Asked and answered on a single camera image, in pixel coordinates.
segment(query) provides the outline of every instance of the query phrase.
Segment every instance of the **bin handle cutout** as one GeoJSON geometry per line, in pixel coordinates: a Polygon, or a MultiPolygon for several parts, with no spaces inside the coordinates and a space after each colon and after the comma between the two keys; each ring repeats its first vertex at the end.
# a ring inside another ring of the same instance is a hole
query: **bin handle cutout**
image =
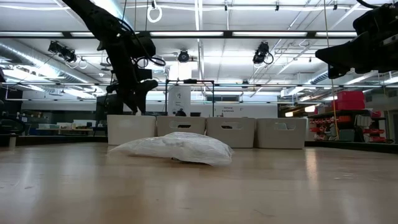
{"type": "Polygon", "coordinates": [[[170,128],[191,128],[191,122],[189,121],[171,121],[169,124],[170,128]]]}
{"type": "Polygon", "coordinates": [[[239,123],[239,122],[223,122],[221,124],[221,128],[222,129],[235,129],[235,130],[238,130],[238,129],[243,129],[243,125],[242,125],[242,123],[239,123]]]}
{"type": "Polygon", "coordinates": [[[278,131],[292,131],[296,129],[296,125],[292,124],[292,125],[288,125],[286,123],[274,123],[274,129],[278,130],[278,131]]]}

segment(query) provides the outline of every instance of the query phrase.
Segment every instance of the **floor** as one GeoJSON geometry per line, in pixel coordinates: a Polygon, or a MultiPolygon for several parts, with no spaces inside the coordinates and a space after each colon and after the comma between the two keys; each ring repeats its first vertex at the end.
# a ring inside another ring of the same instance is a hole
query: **floor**
{"type": "Polygon", "coordinates": [[[397,223],[398,156],[236,150],[228,167],[107,157],[103,143],[0,152],[1,223],[397,223]]]}

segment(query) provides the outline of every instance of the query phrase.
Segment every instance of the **plastic bag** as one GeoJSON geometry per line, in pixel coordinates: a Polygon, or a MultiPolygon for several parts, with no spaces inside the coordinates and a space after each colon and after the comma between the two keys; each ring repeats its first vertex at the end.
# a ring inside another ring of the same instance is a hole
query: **plastic bag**
{"type": "Polygon", "coordinates": [[[163,137],[144,138],[122,144],[108,155],[153,156],[176,158],[186,162],[201,162],[225,166],[232,162],[233,150],[221,141],[195,133],[171,133],[163,137]]]}

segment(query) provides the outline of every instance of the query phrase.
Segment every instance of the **white storage bin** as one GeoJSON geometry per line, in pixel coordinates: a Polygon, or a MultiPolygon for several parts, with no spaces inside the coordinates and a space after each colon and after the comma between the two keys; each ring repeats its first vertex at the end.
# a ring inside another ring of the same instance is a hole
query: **white storage bin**
{"type": "Polygon", "coordinates": [[[157,135],[165,136],[173,132],[205,134],[206,118],[158,116],[157,135]]]}
{"type": "Polygon", "coordinates": [[[108,115],[108,144],[117,146],[129,141],[156,136],[156,117],[108,115]]]}
{"type": "Polygon", "coordinates": [[[257,119],[258,147],[263,149],[302,149],[305,144],[306,119],[257,119]]]}
{"type": "Polygon", "coordinates": [[[254,118],[207,118],[206,135],[232,148],[253,148],[254,118]]]}

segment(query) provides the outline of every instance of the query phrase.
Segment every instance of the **black robotic arm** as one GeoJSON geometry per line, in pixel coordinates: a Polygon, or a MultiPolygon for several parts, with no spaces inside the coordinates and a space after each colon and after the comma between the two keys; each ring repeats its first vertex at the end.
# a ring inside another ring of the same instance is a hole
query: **black robotic arm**
{"type": "Polygon", "coordinates": [[[342,45],[315,52],[329,66],[329,78],[345,75],[351,68],[358,74],[398,70],[398,3],[380,7],[358,0],[372,10],[357,18],[357,37],[342,45]]]}
{"type": "MultiPolygon", "coordinates": [[[[153,61],[156,48],[152,40],[135,34],[128,24],[90,0],[63,0],[63,2],[83,19],[87,28],[100,41],[97,50],[106,50],[108,53],[113,67],[112,73],[116,75],[117,82],[112,83],[107,92],[116,90],[118,96],[134,114],[137,112],[137,107],[145,113],[146,95],[148,91],[157,87],[158,83],[156,80],[143,81],[148,77],[140,75],[136,62],[138,58],[153,61]]],[[[165,65],[164,61],[155,63],[165,65]]]]}

